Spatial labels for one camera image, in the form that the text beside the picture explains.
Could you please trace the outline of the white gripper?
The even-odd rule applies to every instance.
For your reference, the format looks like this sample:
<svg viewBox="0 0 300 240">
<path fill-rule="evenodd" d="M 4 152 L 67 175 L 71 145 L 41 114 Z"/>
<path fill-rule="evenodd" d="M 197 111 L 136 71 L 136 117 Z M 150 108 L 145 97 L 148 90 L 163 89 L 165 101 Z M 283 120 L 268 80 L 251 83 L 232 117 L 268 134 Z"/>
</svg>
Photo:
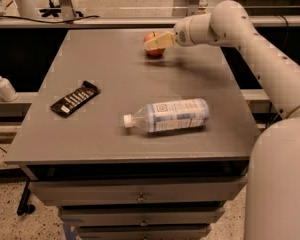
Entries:
<svg viewBox="0 0 300 240">
<path fill-rule="evenodd" d="M 176 42 L 180 46 L 195 46 L 199 44 L 208 44 L 212 41 L 210 30 L 211 14 L 200 14 L 181 19 L 174 26 L 172 32 L 160 33 L 153 39 L 154 44 L 159 49 L 173 47 Z"/>
</svg>

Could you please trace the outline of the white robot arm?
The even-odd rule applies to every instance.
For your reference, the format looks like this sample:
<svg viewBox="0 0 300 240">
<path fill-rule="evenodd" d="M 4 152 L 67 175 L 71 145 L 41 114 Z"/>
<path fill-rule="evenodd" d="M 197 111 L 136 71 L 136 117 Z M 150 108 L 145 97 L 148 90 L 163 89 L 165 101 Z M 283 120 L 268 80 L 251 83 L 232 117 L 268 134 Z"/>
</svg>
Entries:
<svg viewBox="0 0 300 240">
<path fill-rule="evenodd" d="M 239 3 L 178 21 L 144 43 L 147 51 L 209 44 L 236 49 L 276 116 L 251 152 L 244 240 L 300 240 L 300 66 L 263 37 Z"/>
</svg>

